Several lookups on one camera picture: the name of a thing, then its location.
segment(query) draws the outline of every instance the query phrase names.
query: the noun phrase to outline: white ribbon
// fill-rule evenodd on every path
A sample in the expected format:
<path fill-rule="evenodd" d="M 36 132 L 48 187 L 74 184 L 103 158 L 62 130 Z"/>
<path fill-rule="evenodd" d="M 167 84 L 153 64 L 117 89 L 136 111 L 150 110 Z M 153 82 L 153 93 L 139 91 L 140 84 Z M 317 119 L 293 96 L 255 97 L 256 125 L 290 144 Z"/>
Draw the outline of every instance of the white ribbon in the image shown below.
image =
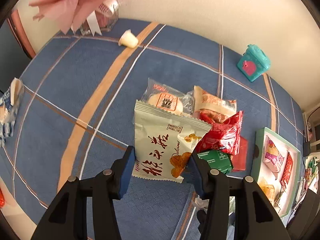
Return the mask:
<path fill-rule="evenodd" d="M 95 33 L 102 35 L 95 11 L 87 17 L 87 22 L 93 36 Z"/>

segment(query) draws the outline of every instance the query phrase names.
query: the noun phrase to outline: container lid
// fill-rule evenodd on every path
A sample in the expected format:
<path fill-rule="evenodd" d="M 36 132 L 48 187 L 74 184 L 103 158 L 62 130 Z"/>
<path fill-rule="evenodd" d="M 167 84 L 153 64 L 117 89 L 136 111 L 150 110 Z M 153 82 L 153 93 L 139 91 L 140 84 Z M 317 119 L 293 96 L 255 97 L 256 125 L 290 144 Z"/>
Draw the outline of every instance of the container lid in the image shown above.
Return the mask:
<path fill-rule="evenodd" d="M 260 62 L 263 68 L 265 69 L 270 68 L 270 65 L 271 65 L 270 59 L 267 57 L 266 54 L 264 54 L 264 52 L 257 45 L 249 44 L 246 52 L 254 56 Z"/>

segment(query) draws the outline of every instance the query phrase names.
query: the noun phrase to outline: wrapped rice cracker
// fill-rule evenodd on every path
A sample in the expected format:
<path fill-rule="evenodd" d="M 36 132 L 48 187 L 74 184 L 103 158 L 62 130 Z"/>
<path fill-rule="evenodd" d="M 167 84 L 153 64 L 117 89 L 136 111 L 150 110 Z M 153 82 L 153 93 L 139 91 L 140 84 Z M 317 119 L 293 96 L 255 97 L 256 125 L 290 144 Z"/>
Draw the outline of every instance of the wrapped rice cracker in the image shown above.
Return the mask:
<path fill-rule="evenodd" d="M 182 182 L 180 176 L 197 143 L 211 125 L 178 116 L 136 101 L 134 144 L 136 163 L 132 175 L 144 179 Z"/>

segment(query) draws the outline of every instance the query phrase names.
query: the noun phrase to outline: green snack package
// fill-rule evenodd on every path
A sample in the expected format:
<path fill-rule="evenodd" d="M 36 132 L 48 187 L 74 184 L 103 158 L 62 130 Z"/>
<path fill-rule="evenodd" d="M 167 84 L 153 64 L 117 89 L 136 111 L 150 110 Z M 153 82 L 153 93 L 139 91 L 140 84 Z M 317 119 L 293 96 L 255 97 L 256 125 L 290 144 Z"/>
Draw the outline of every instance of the green snack package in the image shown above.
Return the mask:
<path fill-rule="evenodd" d="M 229 173 L 232 170 L 232 165 L 228 154 L 219 150 L 210 150 L 206 152 L 198 153 L 200 159 L 206 160 L 210 168 L 217 169 L 224 174 Z"/>

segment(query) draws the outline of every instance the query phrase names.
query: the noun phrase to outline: red object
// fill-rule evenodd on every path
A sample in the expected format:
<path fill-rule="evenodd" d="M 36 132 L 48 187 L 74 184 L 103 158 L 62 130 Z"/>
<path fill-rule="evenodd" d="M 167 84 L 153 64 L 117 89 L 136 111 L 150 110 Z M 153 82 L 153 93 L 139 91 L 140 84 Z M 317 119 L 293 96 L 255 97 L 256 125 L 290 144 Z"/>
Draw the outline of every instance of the red object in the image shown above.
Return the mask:
<path fill-rule="evenodd" d="M 233 166 L 232 171 L 245 171 L 247 162 L 248 141 L 240 136 L 240 146 L 237 155 L 231 155 L 230 160 Z"/>
<path fill-rule="evenodd" d="M 4 197 L 0 189 L 0 208 L 3 208 L 3 206 L 4 206 Z"/>
<path fill-rule="evenodd" d="M 248 76 L 251 76 L 257 70 L 257 67 L 254 62 L 245 60 L 242 63 L 242 69 Z"/>
<path fill-rule="evenodd" d="M 288 186 L 292 167 L 293 167 L 293 160 L 290 153 L 288 152 L 287 162 L 285 163 L 284 172 L 282 175 L 282 179 L 280 181 L 283 190 L 285 190 Z"/>
<path fill-rule="evenodd" d="M 212 149 L 237 155 L 242 119 L 243 111 L 239 111 L 223 123 L 211 123 L 210 131 L 197 144 L 196 151 L 200 153 Z"/>

